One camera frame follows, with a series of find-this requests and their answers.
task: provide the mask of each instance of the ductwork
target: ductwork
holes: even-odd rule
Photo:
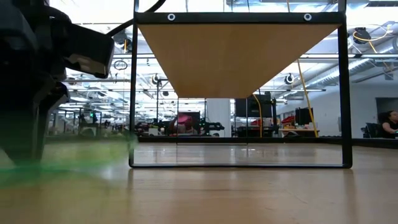
[[[71,83],[82,83],[82,82],[87,82],[87,83],[91,83],[91,82],[130,82],[131,80],[128,79],[105,79],[105,80],[100,80],[100,79],[87,79],[87,80],[73,80],[73,81],[69,81]]]
[[[390,40],[387,40],[378,46],[376,46],[376,51],[379,54],[395,54],[398,53],[398,37],[394,37]],[[370,49],[363,54],[373,54],[373,50]],[[348,65],[349,75],[355,75],[359,72],[363,72],[369,70],[370,68],[381,66],[380,63],[377,63],[372,58],[364,58],[355,60]],[[320,75],[316,76],[315,78],[307,81],[306,87],[311,87],[314,85],[329,85],[331,83],[337,83],[339,77],[339,66],[335,66]],[[298,85],[294,89],[301,89],[303,85]]]

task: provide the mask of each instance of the fluorescent light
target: fluorescent light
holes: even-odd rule
[[[88,89],[78,89],[78,90],[68,90],[68,91],[70,91],[70,92],[74,92],[74,91],[78,91],[78,92],[92,92],[92,91],[128,91],[128,92],[130,92],[130,89],[108,89],[108,90],[100,90],[100,89],[91,89],[91,90],[88,90]]]
[[[284,90],[284,89],[263,89],[260,88],[260,91],[288,91],[288,90]]]
[[[384,54],[384,55],[380,55],[386,53],[386,51],[382,51],[379,54],[362,54],[361,58],[397,58],[398,54]]]
[[[86,105],[86,103],[64,103],[64,105]]]
[[[307,90],[307,91],[326,91],[326,90]]]
[[[65,114],[65,111],[58,111],[58,114]]]
[[[111,106],[99,106],[100,108],[102,108],[102,109],[106,109],[106,110],[110,110],[110,109],[112,109],[112,107]]]
[[[68,105],[68,104],[61,104],[59,107],[61,107],[61,108],[82,108],[83,105]]]
[[[89,100],[87,100],[86,98],[83,97],[71,97],[71,100],[75,100],[75,101],[79,101],[79,102],[87,102]]]

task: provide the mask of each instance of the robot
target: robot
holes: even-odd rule
[[[115,41],[131,25],[102,34],[72,24],[46,0],[0,1],[0,149],[15,165],[40,162],[49,114],[69,100],[65,69],[107,78]]]

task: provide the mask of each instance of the red object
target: red object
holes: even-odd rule
[[[192,117],[185,114],[178,115],[178,123],[183,124],[186,123],[187,121],[192,121]]]
[[[294,121],[294,116],[289,116],[282,120],[282,124],[288,124],[291,123],[292,121]]]
[[[252,121],[251,123],[250,123],[250,125],[257,125],[257,126],[261,126],[261,122],[260,122],[260,119],[257,119],[257,120],[255,120],[255,121]]]

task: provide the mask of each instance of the black metal bar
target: black metal bar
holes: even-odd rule
[[[76,123],[76,112],[73,112],[73,127],[72,127],[72,134],[75,133],[75,123]]]
[[[138,2],[135,2],[133,20],[132,20],[132,51],[131,51],[131,82],[130,82],[130,116],[129,116],[129,137],[133,138],[136,125],[136,81],[137,81],[137,45],[138,45],[138,26],[137,11]],[[129,142],[129,165],[134,164],[134,149]]]
[[[180,98],[177,96],[177,120],[175,121],[175,125],[177,125],[177,130],[176,130],[177,135],[176,135],[176,141],[175,141],[176,144],[178,144],[178,111],[179,111],[179,109],[180,109]]]
[[[223,13],[223,12],[142,12],[137,13],[139,24],[341,24],[338,12],[310,13],[312,19],[304,19],[306,13]]]
[[[249,137],[248,99],[246,98],[246,141]]]
[[[156,82],[156,122],[159,122],[159,83],[158,80]]]
[[[262,107],[261,107],[261,91],[260,91],[260,89],[259,89],[259,107],[262,108]],[[260,122],[260,126],[261,126],[261,127],[260,127],[260,129],[261,129],[261,137],[262,137],[262,135],[264,134],[264,128],[263,128],[264,125],[263,125],[263,123],[262,123],[264,120],[262,119],[262,111],[261,111],[261,114],[260,114],[260,119],[261,119],[261,122]]]
[[[341,16],[346,18],[346,0],[338,1],[338,9]],[[353,140],[351,134],[351,103],[349,94],[349,69],[348,69],[348,44],[347,44],[347,20],[338,28],[338,62],[340,81],[340,111],[341,111],[341,138],[342,161],[345,168],[353,165]]]
[[[317,143],[317,144],[341,144],[341,138],[315,138],[315,137],[302,137],[302,138],[212,138],[212,137],[191,137],[191,136],[179,136],[177,138],[170,137],[139,137],[139,142],[163,142],[163,143],[190,143],[190,144],[237,144],[237,143]]]
[[[136,118],[136,81],[137,81],[137,43],[138,43],[138,27],[136,20],[133,19],[132,25],[132,56],[131,56],[131,82],[130,82],[130,122],[129,132],[134,134],[135,118]]]
[[[235,135],[234,135],[234,137],[236,137],[237,134],[236,134],[236,101],[235,101],[235,99],[234,99],[234,110],[235,110],[235,113],[234,113],[234,133],[235,133]]]
[[[57,113],[58,111],[54,112],[54,122],[52,123],[52,127],[55,128],[56,122],[57,122]]]
[[[65,111],[65,120],[63,121],[63,133],[67,130],[67,111]]]
[[[276,118],[276,99],[271,100],[272,106],[272,122],[274,123],[273,128],[275,130],[275,134],[279,134],[279,127],[278,127],[278,119]]]
[[[135,164],[134,169],[159,169],[159,168],[275,168],[275,169],[341,169],[341,164]]]
[[[205,117],[205,122],[207,122],[207,120],[206,120],[206,107],[207,107],[207,100],[206,100],[206,98],[205,98],[205,115],[204,115],[204,117]]]
[[[81,116],[81,108],[79,109],[79,128],[77,129],[77,134],[79,134],[80,133],[80,128],[81,128],[81,119],[80,119],[80,116]]]

